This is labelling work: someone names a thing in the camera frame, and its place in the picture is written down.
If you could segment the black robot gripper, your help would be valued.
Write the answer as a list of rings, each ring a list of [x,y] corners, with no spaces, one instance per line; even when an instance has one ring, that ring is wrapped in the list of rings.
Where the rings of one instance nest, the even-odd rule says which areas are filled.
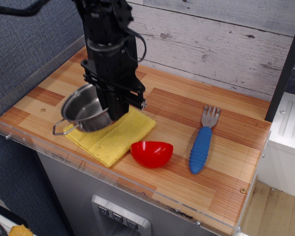
[[[88,59],[81,62],[85,81],[96,87],[103,110],[109,108],[112,121],[128,113],[129,104],[144,109],[145,86],[136,76],[138,68],[136,39],[122,38],[115,44],[96,44],[86,40]]]

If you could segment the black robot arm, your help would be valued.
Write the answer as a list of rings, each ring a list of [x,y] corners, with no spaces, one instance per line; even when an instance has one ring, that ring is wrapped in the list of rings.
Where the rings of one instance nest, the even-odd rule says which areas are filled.
[[[136,76],[139,59],[136,38],[128,25],[132,7],[124,0],[76,0],[82,19],[88,59],[82,61],[85,81],[96,87],[103,110],[113,121],[132,105],[147,106],[145,86]]]

